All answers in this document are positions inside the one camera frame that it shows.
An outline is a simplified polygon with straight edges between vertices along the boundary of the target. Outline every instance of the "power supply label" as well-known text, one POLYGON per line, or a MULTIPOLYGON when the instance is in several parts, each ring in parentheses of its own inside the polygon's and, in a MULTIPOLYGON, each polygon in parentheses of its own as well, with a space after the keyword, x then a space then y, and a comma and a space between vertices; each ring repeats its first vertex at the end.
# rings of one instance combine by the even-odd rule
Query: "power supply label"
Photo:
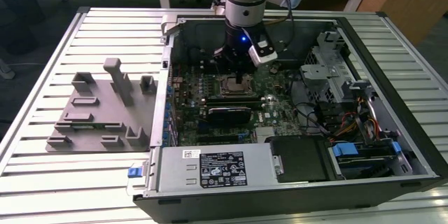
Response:
POLYGON ((242 152, 200 154, 202 188, 246 186, 242 152))

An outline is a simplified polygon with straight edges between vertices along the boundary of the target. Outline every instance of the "motherboard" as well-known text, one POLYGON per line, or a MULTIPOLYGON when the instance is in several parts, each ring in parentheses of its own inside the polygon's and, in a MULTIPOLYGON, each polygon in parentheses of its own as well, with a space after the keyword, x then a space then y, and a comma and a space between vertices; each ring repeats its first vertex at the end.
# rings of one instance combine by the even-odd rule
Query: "motherboard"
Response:
POLYGON ((262 66, 237 83, 218 70, 210 74, 201 66, 176 65, 173 76, 178 146, 258 143, 301 133, 290 71, 262 66))

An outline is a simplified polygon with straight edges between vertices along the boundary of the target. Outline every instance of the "blue latch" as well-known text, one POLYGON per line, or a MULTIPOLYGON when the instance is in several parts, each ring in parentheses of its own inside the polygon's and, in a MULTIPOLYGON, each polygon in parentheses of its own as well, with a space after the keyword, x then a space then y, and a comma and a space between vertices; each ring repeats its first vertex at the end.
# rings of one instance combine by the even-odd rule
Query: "blue latch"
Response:
POLYGON ((401 152, 401 146, 398 144, 398 142, 392 142, 392 147, 394 150, 394 154, 398 154, 401 152))
POLYGON ((128 169, 128 178, 141 178, 142 177, 142 167, 130 167, 128 169))
POLYGON ((332 147, 334 156, 357 155, 357 149, 353 143, 341 143, 332 147))

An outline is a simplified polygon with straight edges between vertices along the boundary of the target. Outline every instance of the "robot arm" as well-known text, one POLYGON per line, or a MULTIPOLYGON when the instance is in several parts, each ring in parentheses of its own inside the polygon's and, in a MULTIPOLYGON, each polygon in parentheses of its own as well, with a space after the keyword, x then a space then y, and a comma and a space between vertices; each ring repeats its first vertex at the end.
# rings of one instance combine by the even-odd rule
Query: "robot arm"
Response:
POLYGON ((216 51, 214 58, 226 61, 237 81, 244 73, 253 72, 256 67, 277 58, 262 24, 265 4, 266 0, 225 0, 225 44, 216 51))

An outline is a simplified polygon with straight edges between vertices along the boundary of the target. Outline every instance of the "slotted metal surface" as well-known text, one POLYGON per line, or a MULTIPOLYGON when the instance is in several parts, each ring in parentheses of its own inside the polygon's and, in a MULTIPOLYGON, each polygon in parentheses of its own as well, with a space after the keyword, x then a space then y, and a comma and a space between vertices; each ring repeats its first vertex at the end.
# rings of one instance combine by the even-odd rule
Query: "slotted metal surface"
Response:
MULTIPOLYGON (((164 14, 210 15, 208 10, 92 8, 77 14, 42 76, 1 142, 0 218, 2 223, 153 223, 126 193, 126 169, 146 153, 46 153, 53 130, 73 88, 74 72, 102 70, 118 57, 129 79, 157 79, 164 14)), ((266 15, 284 12, 268 11, 266 15)), ((297 16, 345 16, 409 106, 433 143, 448 158, 448 94, 426 62, 373 13, 296 12, 297 16)), ((144 180, 133 183, 141 189, 144 180)), ((232 219, 209 223, 446 223, 448 187, 412 193, 358 210, 232 219)))

